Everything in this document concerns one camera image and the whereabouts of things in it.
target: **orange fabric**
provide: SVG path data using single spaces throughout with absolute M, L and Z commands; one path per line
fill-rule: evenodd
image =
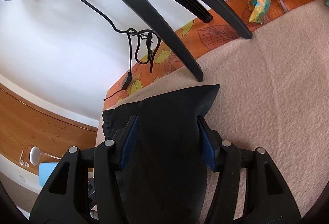
M 272 0 L 264 24 L 312 1 L 314 0 Z M 259 23 L 249 22 L 251 12 L 248 9 L 248 0 L 228 0 L 227 3 L 242 18 L 251 31 L 254 31 L 262 26 L 262 24 Z M 213 10 L 210 10 L 210 12 L 213 15 L 213 20 L 210 23 L 205 24 L 201 20 L 195 19 L 176 31 L 177 35 L 182 39 L 185 46 L 192 53 L 195 59 L 219 46 L 239 38 L 236 31 L 228 25 L 226 21 L 224 21 Z M 161 43 L 154 60 L 152 74 L 150 73 L 149 65 L 140 65 L 138 63 L 135 64 L 132 68 L 133 80 L 128 89 L 125 91 L 120 91 L 113 97 L 107 99 L 104 104 L 104 110 L 113 106 L 127 96 L 132 95 L 139 89 L 148 86 L 155 80 L 183 66 L 181 61 L 164 43 Z M 109 89 L 106 97 L 111 96 L 121 88 L 121 83 L 124 77 L 125 75 L 123 75 Z

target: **light blue object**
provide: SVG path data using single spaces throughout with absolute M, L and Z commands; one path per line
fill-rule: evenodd
M 54 171 L 58 163 L 41 163 L 39 164 L 39 184 L 44 186 L 50 177 L 51 173 Z

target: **power adapter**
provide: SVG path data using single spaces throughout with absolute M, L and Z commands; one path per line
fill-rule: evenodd
M 121 90 L 126 90 L 128 86 L 130 85 L 131 81 L 133 79 L 133 73 L 128 72 L 126 77 L 124 78 L 122 85 L 121 85 Z

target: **black pillow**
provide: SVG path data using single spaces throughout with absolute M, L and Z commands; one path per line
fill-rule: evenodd
M 130 164 L 116 177 L 129 224 L 197 223 L 207 187 L 197 116 L 219 85 L 185 88 L 103 112 L 106 139 L 139 116 Z

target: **silver bolt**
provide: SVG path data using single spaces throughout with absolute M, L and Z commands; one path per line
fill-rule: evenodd
M 69 152 L 70 153 L 75 153 L 76 151 L 78 150 L 78 147 L 76 147 L 76 146 L 72 146 L 71 148 L 69 148 Z
M 262 148 L 262 147 L 257 148 L 257 151 L 260 154 L 265 154 L 266 153 L 266 150 L 264 148 Z
M 107 141 L 105 141 L 105 146 L 112 146 L 113 144 L 114 144 L 114 140 L 112 140 L 112 139 L 108 139 Z
M 228 141 L 228 140 L 223 140 L 223 141 L 222 141 L 222 145 L 223 145 L 224 147 L 229 147 L 229 146 L 232 145 L 232 143 L 231 143 L 230 141 Z

